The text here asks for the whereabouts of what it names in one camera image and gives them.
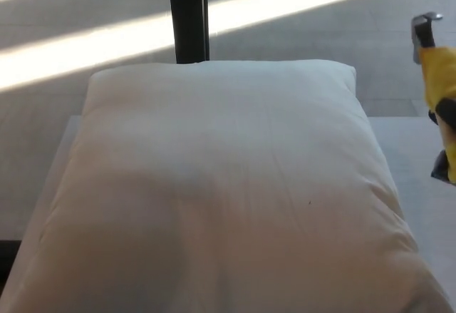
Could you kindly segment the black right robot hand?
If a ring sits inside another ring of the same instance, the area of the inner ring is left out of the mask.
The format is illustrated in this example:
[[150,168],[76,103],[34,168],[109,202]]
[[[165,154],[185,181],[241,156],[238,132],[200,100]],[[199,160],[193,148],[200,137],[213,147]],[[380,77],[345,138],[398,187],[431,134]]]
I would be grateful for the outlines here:
[[443,150],[435,160],[431,176],[455,185],[455,100],[443,98],[435,110],[429,112],[429,117],[439,127]]

